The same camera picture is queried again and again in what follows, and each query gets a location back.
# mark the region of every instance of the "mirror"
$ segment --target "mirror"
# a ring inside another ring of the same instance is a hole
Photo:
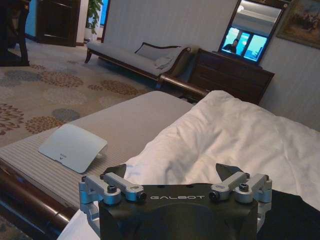
[[[282,8],[239,0],[219,52],[258,64],[282,11]]]

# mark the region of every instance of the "dresser drawer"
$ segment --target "dresser drawer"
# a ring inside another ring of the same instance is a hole
[[[274,73],[220,53],[199,49],[189,82],[206,90],[223,90],[258,104]]]
[[[231,88],[236,91],[246,93],[249,96],[253,96],[254,98],[259,97],[261,91],[263,90],[260,85],[257,85],[254,82],[237,78],[235,76],[208,68],[207,66],[203,66],[200,64],[195,67],[195,71],[191,76],[189,82],[198,86],[206,86],[206,89],[208,90],[211,90],[211,85],[215,83],[219,86],[224,87],[225,89]]]
[[[249,65],[221,58],[219,55],[205,51],[201,51],[198,54],[196,64],[243,79],[262,88],[264,88],[273,77],[272,73],[257,67],[250,67]]]
[[[222,90],[222,91],[225,91],[225,92],[231,94],[232,96],[234,96],[235,98],[238,98],[242,101],[257,104],[260,99],[259,96],[255,96],[255,95],[249,94],[248,92],[234,89],[229,86],[225,86],[223,84],[220,84],[219,82],[210,81],[206,78],[202,78],[199,75],[195,75],[194,80],[197,81],[198,82],[197,85],[203,89],[210,90],[210,91]]]

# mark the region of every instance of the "wooden door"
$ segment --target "wooden door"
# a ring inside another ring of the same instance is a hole
[[[79,11],[80,0],[38,0],[37,41],[75,47]]]

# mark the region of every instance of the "white device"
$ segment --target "white device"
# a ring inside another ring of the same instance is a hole
[[[39,152],[82,174],[96,157],[102,157],[103,152],[99,152],[107,144],[81,127],[64,124],[39,147]]]

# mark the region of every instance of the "potted plant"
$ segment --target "potted plant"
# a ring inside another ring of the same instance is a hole
[[[96,27],[99,24],[99,13],[103,4],[103,0],[89,0],[84,32],[86,40],[97,40]]]

